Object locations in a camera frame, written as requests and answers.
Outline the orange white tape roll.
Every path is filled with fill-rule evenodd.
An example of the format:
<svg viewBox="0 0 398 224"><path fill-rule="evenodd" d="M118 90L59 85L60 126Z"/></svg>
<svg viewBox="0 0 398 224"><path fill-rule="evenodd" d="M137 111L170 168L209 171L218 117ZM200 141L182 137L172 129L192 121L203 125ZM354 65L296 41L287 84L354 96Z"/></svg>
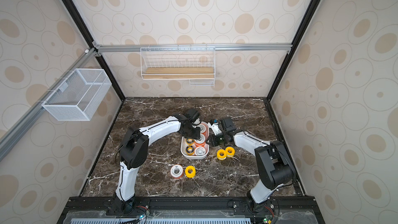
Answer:
<svg viewBox="0 0 398 224"><path fill-rule="evenodd" d="M207 134L208 133L208 125L205 122L201 122L199 124L199 128L200 128L200 133L201 134Z"/></svg>
<svg viewBox="0 0 398 224"><path fill-rule="evenodd" d="M196 146L205 146L206 145L206 137L204 134L200 134L200 138L197 140L194 140L194 143Z"/></svg>
<svg viewBox="0 0 398 224"><path fill-rule="evenodd" d="M206 148L203 146L198 146L195 148L195 156L204 156L206 153Z"/></svg>
<svg viewBox="0 0 398 224"><path fill-rule="evenodd" d="M176 164L171 167L170 173L173 178L179 179L184 175L184 169L181 165Z"/></svg>

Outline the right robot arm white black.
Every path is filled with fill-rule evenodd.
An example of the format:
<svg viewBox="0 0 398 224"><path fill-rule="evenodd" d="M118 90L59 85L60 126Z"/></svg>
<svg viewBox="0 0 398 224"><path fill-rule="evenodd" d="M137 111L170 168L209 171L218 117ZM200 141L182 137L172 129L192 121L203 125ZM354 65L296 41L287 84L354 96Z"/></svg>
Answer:
<svg viewBox="0 0 398 224"><path fill-rule="evenodd" d="M206 140L210 146L233 144L255 156L260 179L249 192L252 202L263 203L296 180L296 169L282 142L265 141L239 129L230 117L211 120L207 125L212 130Z"/></svg>

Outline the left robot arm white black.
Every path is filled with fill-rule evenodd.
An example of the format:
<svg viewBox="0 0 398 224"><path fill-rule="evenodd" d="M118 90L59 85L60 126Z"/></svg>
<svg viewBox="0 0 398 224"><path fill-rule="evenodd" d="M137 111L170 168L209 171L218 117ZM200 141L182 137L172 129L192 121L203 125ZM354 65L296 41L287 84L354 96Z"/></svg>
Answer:
<svg viewBox="0 0 398 224"><path fill-rule="evenodd" d="M129 127L119 148L120 175L116 196L122 202L135 197L135 182L139 168L148 156L148 148L157 140L180 133L185 138L200 138L200 113L189 109L184 114L174 114L147 127Z"/></svg>

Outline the white plastic storage box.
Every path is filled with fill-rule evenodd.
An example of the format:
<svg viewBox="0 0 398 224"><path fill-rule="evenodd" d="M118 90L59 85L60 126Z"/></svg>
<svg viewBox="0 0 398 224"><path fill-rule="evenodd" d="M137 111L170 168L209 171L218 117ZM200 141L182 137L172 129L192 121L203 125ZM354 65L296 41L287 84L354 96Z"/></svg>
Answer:
<svg viewBox="0 0 398 224"><path fill-rule="evenodd" d="M209 126L202 121L198 127L200 128L199 140L181 138L180 152L185 158L190 160L204 159L209 153L209 145L206 143L209 138Z"/></svg>

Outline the yellow black label tape roll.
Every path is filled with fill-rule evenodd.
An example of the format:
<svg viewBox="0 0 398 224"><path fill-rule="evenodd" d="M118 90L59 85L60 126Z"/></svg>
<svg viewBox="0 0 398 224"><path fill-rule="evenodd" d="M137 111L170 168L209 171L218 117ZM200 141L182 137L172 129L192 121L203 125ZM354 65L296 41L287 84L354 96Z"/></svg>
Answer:
<svg viewBox="0 0 398 224"><path fill-rule="evenodd" d="M195 147L194 147L194 146L187 146L187 147L185 148L185 153L186 153L186 155L188 155L188 156L193 156L193 155L195 155Z"/></svg>
<svg viewBox="0 0 398 224"><path fill-rule="evenodd" d="M186 144L188 146L193 146L195 144L195 140L194 139L186 139Z"/></svg>

